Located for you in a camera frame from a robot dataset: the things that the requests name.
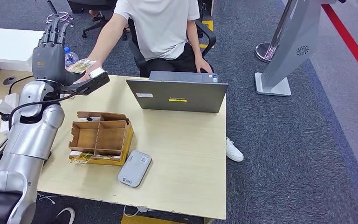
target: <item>gray laptop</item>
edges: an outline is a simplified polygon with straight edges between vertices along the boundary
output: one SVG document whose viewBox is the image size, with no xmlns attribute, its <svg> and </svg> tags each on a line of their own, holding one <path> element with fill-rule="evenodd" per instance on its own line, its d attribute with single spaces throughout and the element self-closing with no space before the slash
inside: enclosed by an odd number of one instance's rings
<svg viewBox="0 0 358 224">
<path fill-rule="evenodd" d="M 218 113 L 228 84 L 216 74 L 152 71 L 149 80 L 127 79 L 143 109 Z"/>
</svg>

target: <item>man's arm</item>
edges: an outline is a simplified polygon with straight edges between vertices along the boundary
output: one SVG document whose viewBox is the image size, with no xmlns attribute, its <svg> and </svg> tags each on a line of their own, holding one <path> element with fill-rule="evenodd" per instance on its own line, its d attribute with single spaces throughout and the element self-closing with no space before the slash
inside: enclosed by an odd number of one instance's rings
<svg viewBox="0 0 358 224">
<path fill-rule="evenodd" d="M 197 68 L 197 72 L 201 72 L 201 69 L 204 69 L 207 73 L 212 73 L 211 66 L 202 57 L 200 42 L 198 41 L 197 26 L 195 25 L 194 20 L 187 21 L 186 34 L 194 52 L 195 67 Z"/>
<path fill-rule="evenodd" d="M 195 57 L 202 57 L 200 50 L 200 42 L 198 41 L 197 26 L 195 25 L 194 20 L 187 21 L 186 34 L 192 46 Z"/>
<path fill-rule="evenodd" d="M 126 24 L 127 20 L 123 16 L 119 14 L 113 14 L 112 18 L 101 30 L 95 47 L 89 55 L 88 59 L 97 61 L 102 64 L 108 54 L 117 44 L 118 40 L 123 34 L 123 29 Z"/>
</svg>

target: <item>black office chair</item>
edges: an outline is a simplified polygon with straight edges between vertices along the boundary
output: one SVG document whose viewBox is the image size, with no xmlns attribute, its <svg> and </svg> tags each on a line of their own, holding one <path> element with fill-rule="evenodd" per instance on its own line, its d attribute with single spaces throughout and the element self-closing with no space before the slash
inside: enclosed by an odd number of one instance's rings
<svg viewBox="0 0 358 224">
<path fill-rule="evenodd" d="M 203 34 L 205 34 L 209 39 L 209 43 L 208 43 L 207 47 L 202 52 L 202 56 L 204 57 L 209 52 L 209 50 L 212 48 L 212 46 L 215 45 L 216 35 L 213 31 L 211 31 L 207 26 L 202 24 L 202 22 L 199 20 L 195 21 L 195 25 L 197 26 L 199 31 L 201 31 Z M 134 21 L 132 19 L 128 20 L 128 26 L 130 27 L 130 32 L 131 32 L 131 37 L 132 37 L 132 41 L 129 41 L 129 47 L 130 47 L 132 54 L 134 55 L 135 64 L 137 65 L 137 67 L 139 69 L 141 77 L 149 77 L 150 72 L 147 69 L 147 63 L 146 63 L 145 57 L 143 57 L 142 53 L 139 50 L 137 33 L 135 31 L 135 25 L 134 25 Z"/>
<path fill-rule="evenodd" d="M 112 10 L 116 7 L 117 0 L 68 0 L 68 3 L 73 8 L 81 8 L 81 9 L 87 9 L 87 10 L 94 10 L 94 11 L 100 11 L 101 19 L 93 26 L 84 29 L 82 37 L 86 38 L 86 32 L 98 28 L 103 28 L 105 24 L 109 21 L 106 19 L 106 17 L 102 14 L 101 11 L 106 10 Z M 127 40 L 127 32 L 123 30 L 123 36 L 122 39 L 124 41 Z"/>
</svg>

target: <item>gray power bank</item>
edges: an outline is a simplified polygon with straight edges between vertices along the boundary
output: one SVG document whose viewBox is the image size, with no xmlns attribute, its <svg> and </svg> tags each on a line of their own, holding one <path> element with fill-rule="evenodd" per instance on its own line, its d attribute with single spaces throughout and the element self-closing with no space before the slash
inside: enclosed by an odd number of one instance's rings
<svg viewBox="0 0 358 224">
<path fill-rule="evenodd" d="M 118 173 L 117 179 L 135 188 L 140 185 L 150 163 L 151 157 L 149 155 L 134 150 Z"/>
</svg>

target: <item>cardboard box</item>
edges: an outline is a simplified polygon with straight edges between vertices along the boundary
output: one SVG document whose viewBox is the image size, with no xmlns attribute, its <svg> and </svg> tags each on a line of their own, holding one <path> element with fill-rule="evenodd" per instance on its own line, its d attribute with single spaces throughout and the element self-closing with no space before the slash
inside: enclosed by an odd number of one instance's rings
<svg viewBox="0 0 358 224">
<path fill-rule="evenodd" d="M 124 165 L 134 134 L 130 120 L 124 114 L 103 112 L 77 112 L 77 117 L 82 121 L 72 123 L 71 151 L 112 156 L 109 159 L 90 158 L 86 163 Z M 87 121 L 85 118 L 97 119 Z"/>
</svg>

